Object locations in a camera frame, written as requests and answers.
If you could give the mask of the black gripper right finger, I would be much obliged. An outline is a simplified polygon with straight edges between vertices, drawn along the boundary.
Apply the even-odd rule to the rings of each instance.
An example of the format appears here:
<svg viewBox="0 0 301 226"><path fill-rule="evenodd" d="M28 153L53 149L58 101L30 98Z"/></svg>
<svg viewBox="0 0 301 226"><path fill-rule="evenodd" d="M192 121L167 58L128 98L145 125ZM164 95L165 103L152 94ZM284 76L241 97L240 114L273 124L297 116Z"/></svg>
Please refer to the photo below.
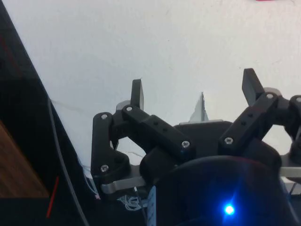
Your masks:
<svg viewBox="0 0 301 226"><path fill-rule="evenodd" d="M290 99L266 91L254 69L243 71L242 91L248 107L222 134L218 154L242 156L252 141L261 141L274 125L283 126L292 139L289 151L293 162L301 161L301 97Z"/></svg>

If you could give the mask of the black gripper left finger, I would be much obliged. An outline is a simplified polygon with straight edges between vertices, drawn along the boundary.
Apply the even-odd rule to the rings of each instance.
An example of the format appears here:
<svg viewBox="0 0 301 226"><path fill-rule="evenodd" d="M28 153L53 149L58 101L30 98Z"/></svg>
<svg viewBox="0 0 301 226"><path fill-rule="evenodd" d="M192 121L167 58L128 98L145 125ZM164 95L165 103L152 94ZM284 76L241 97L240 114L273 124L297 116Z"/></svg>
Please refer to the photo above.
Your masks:
<svg viewBox="0 0 301 226"><path fill-rule="evenodd" d="M196 148L177 128L143 110L142 81L133 80L131 98L114 114L93 117L91 175L99 194L111 196L134 187L153 186L178 165L192 160ZM138 166L117 150L129 138L145 152Z"/></svg>

